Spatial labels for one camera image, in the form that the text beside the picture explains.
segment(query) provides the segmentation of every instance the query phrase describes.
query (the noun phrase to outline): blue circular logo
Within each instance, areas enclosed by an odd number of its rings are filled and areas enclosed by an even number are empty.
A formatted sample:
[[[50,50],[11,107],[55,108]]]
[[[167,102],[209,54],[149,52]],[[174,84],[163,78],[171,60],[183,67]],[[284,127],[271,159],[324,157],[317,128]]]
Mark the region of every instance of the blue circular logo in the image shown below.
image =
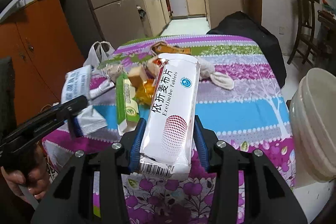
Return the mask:
[[[188,78],[182,77],[181,78],[181,85],[184,86],[185,88],[191,87],[191,81]]]

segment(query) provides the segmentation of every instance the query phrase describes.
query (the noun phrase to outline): wooden chair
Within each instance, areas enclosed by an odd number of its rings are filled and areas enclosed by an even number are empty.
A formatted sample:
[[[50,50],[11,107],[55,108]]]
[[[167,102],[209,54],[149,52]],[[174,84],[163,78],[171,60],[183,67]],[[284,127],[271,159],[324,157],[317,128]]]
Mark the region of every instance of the wooden chair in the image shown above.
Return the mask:
[[[298,17],[299,17],[299,23],[297,27],[297,35],[295,44],[293,47],[293,51],[288,59],[287,64],[292,63],[292,60],[294,58],[294,55],[296,52],[298,52],[303,57],[302,64],[305,62],[308,62],[310,65],[313,66],[313,63],[308,59],[309,54],[312,54],[314,56],[320,55],[321,51],[317,48],[317,40],[314,38],[315,34],[315,8],[314,8],[314,2],[315,0],[297,0],[298,5]],[[311,6],[311,23],[310,23],[310,9],[309,9],[309,3]],[[309,34],[303,34],[302,28],[308,28],[310,29],[310,35]],[[304,42],[308,48],[306,53],[302,53],[299,49],[299,42]]]

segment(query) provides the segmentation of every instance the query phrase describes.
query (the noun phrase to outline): tablecloth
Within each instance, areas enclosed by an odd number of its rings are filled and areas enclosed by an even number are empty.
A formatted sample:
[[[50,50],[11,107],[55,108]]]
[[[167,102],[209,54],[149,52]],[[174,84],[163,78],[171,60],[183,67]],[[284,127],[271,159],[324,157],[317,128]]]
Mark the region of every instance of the tablecloth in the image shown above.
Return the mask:
[[[213,130],[220,140],[235,149],[264,151],[290,187],[295,178],[295,152],[288,109],[275,76],[258,45],[251,39],[229,35],[179,35],[145,41],[131,41],[111,56],[126,71],[151,58],[150,46],[158,40],[170,45],[191,47],[194,56],[215,64],[217,71],[235,82],[233,90],[224,90],[210,80],[199,82],[196,114],[204,128]],[[104,79],[94,76],[91,88]],[[98,152],[118,141],[115,90],[93,100],[95,109],[108,123],[86,137],[71,140],[68,132],[55,130],[43,139],[52,163],[61,169],[69,157],[81,149]],[[141,117],[148,109],[140,106]],[[196,149],[186,181],[167,180],[131,174],[123,176],[126,205],[131,223],[207,223],[213,198],[215,174],[201,167]],[[244,177],[239,173],[237,223],[244,220]],[[94,211],[99,214],[99,190],[94,194]]]

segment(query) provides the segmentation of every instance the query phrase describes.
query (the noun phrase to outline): metal screw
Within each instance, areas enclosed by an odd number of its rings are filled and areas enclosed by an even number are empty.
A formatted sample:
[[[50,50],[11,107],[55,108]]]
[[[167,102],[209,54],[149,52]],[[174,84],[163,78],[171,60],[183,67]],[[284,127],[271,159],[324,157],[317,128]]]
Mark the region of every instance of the metal screw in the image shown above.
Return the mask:
[[[75,152],[75,156],[76,156],[77,158],[80,158],[80,157],[82,157],[83,155],[84,155],[84,151],[83,151],[83,150],[78,150],[78,151]]]
[[[260,149],[256,149],[253,152],[257,157],[261,157],[264,153]]]
[[[218,141],[216,142],[216,145],[220,148],[226,147],[226,142],[225,141]]]
[[[113,149],[116,149],[116,150],[117,150],[117,149],[120,149],[121,146],[122,146],[121,143],[113,143],[113,144],[112,144],[112,148],[113,148]]]

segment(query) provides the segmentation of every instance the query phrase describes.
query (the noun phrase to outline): blue stripe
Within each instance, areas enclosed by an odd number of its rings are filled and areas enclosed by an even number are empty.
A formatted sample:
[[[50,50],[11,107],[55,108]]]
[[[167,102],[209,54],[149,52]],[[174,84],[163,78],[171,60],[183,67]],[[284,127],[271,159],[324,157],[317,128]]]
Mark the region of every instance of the blue stripe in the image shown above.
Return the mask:
[[[279,97],[280,115],[283,122],[289,122],[287,106],[282,97]],[[278,99],[273,98],[275,107],[278,106]],[[94,106],[94,108],[105,117],[108,129],[117,128],[116,106]],[[149,109],[139,105],[140,117],[148,119]],[[218,131],[234,131],[253,129],[258,127],[278,124],[279,121],[271,105],[264,99],[243,103],[216,103],[196,104],[195,114],[199,115],[204,128]]]

